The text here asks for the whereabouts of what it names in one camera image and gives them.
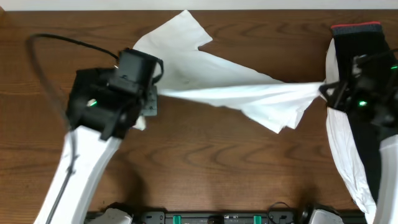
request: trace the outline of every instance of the wooden table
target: wooden table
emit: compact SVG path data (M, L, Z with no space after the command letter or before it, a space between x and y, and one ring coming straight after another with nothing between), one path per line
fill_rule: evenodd
M0 18L0 223L32 223L58 164L65 134L24 50L50 32L117 52L178 11L7 12ZM332 24L381 21L398 46L397 11L193 11L214 38L201 49L286 82L325 78ZM110 67L108 56L57 40L37 43L54 84L69 92L75 70ZM131 131L111 159L90 210L129 202L168 210L265 210L316 199L356 208L326 136L325 102L280 134L239 111L160 97L147 130Z

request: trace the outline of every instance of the black mount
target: black mount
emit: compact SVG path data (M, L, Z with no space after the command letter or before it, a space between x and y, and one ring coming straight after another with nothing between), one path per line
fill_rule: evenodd
M162 73L154 78L157 64ZM95 129L102 140L124 138L140 115L156 115L154 83L162 75L159 58L133 49L119 53L119 67L78 70L67 108L72 128Z
M347 113L349 118L377 126L380 140L398 134L398 68L393 54L395 51L355 57L347 79L322 85L319 89L330 108ZM390 66L384 66L380 60L389 62ZM381 78L382 73L388 74L389 78Z

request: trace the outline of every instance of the green led light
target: green led light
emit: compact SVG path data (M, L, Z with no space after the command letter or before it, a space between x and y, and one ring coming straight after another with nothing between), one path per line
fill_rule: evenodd
M367 102L365 102L365 101L360 101L360 102L358 103L358 105L359 105L359 106L366 106L366 105L367 105Z
M90 104L90 106L94 106L95 104L97 104L97 101L94 101Z

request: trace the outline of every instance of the black wire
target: black wire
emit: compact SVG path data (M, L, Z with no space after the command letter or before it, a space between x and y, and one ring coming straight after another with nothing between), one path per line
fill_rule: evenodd
M366 63L366 62L368 62L370 60L373 60L373 59L376 59L376 58L380 58L380 57L383 57L383 56L386 56L386 55L389 55L389 54L393 54L394 52L398 52L398 49L387 50L385 52L381 52L381 53L378 53L378 54L374 54L374 55L370 55L370 56L365 56L363 58L359 58L359 59L357 59L357 63L358 63L358 65L362 64L362 63Z
M57 195L57 198L54 201L54 204L51 208L51 211L47 217L47 221L45 222L46 224L50 224L52 221L52 218L54 216L54 213L58 207L58 204L62 198L62 195L68 185L69 179L72 176L72 174L74 173L73 168L75 165L75 159L76 159L76 136L75 136L75 132L73 131L72 127L70 126L70 121L68 119L68 116L65 112L65 110L63 109L61 100L57 97L57 92L55 91L53 85L51 84L51 82L47 79L47 77L44 75L44 72L42 70L42 68L39 65L39 61L37 60L36 54L35 54L35 49L34 49L34 41L37 38L40 37L46 37L46 38L52 38L52 39L58 39L58 40L64 40L67 42L71 42L74 44L78 44L78 45L82 45L84 47L88 47L91 49L95 49L95 50L99 50L101 52L104 52L106 54L109 54L110 56L114 57L116 59L116 61L119 60L119 57L116 56L115 54L113 54L112 52L102 49L100 47L91 45L91 44L87 44L78 40L73 40L67 37L62 37L59 35L55 35L55 34L34 34L32 36L30 36L27 40L26 40L26 49L27 49L27 53L30 59L30 62L33 66L33 70L34 73L36 74L37 78L40 81L40 84L42 85L47 97L49 98L52 106L55 108L55 110L59 113L59 115L63 118L64 122L65 122L65 126L67 127L67 130L69 132L69 137L70 137L70 144L71 144L71 160L70 160L70 165L68 167L67 170L67 175L63 181L63 184L61 186L61 189Z
M275 202L275 203L273 203L273 204L268 208L268 214L267 214L268 224L269 224L269 221L271 221L272 224L276 224L276 223L273 221L273 218L269 218L269 213L271 212L271 209L272 209L275 205L280 205L280 204L286 205L286 207L290 208L290 206L288 206L285 202Z

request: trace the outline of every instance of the white towel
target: white towel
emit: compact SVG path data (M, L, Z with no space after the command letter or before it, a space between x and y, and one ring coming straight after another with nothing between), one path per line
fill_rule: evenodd
M211 41L192 15L183 11L133 48L164 61L165 73L157 84L160 95L241 110L276 133L285 126L296 128L322 83L282 83L198 50ZM145 128L143 119L138 124Z

